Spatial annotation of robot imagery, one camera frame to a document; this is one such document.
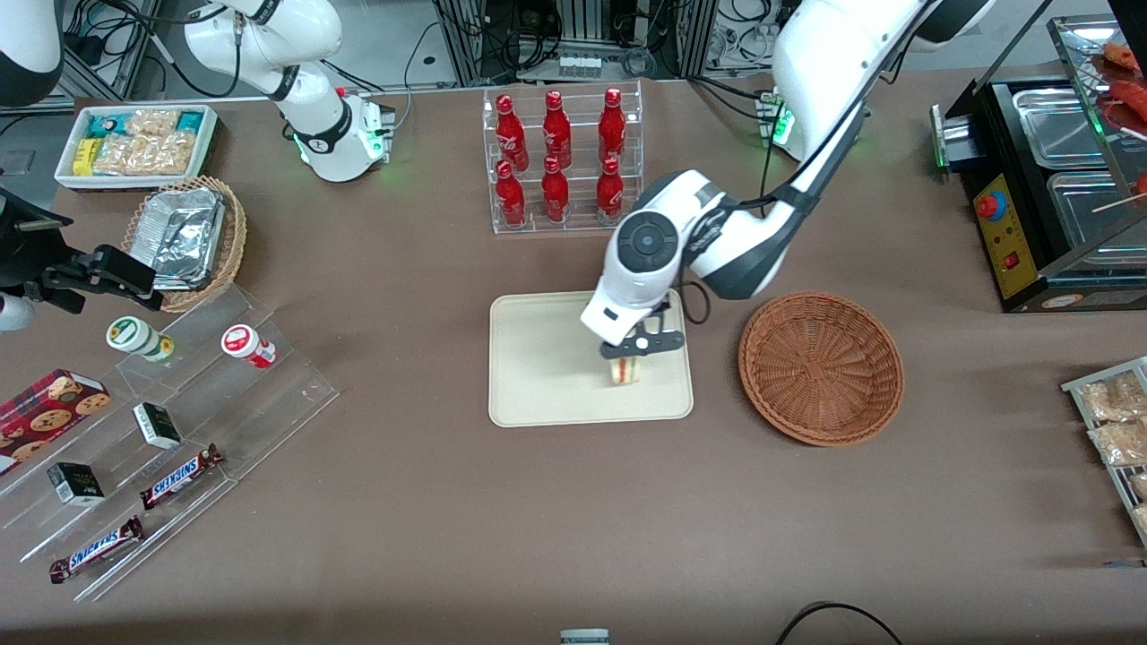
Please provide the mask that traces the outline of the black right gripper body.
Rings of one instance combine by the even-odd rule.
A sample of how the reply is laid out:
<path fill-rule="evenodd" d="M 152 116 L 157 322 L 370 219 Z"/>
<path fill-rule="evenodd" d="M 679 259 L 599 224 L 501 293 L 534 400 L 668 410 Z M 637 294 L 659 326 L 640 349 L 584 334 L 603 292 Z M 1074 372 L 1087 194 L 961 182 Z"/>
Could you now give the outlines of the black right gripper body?
<path fill-rule="evenodd" d="M 16 288 L 37 280 L 45 269 L 73 259 L 61 230 L 73 224 L 1 189 L 1 288 Z"/>

